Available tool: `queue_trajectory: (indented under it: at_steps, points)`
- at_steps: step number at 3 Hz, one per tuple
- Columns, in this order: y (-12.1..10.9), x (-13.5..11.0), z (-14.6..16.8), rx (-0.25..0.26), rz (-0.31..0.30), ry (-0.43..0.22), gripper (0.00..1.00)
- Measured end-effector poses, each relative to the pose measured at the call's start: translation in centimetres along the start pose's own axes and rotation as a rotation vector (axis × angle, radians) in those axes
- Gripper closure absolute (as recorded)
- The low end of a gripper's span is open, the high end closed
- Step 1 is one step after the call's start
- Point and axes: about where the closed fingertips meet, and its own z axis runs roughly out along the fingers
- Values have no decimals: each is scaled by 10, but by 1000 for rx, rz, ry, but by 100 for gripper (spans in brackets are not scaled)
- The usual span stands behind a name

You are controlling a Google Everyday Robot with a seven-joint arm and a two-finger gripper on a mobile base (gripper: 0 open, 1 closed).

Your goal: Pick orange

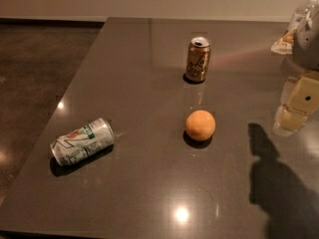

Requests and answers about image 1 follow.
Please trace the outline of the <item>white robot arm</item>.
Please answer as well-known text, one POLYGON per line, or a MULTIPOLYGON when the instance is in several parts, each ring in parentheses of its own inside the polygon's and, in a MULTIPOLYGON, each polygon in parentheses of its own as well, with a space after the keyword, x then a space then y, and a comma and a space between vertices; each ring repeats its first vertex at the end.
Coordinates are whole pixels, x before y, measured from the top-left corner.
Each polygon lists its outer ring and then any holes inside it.
POLYGON ((289 55, 290 65, 301 72, 284 83, 274 119, 274 132, 288 136, 319 109, 319 0, 307 0, 295 9, 271 52, 289 55))

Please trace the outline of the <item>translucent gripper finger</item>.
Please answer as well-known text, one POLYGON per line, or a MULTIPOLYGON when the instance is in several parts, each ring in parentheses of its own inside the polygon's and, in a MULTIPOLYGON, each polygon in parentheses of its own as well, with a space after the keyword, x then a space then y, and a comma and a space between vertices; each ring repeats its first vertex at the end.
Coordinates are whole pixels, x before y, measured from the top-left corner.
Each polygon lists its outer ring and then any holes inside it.
POLYGON ((297 93, 294 91, 297 83, 299 82, 298 78, 289 76, 285 81, 281 93, 280 102, 283 105, 295 105, 297 102, 297 93))
POLYGON ((286 106, 280 106, 275 114, 272 129, 277 135, 290 136, 297 132, 306 121, 306 115, 291 111, 286 106))

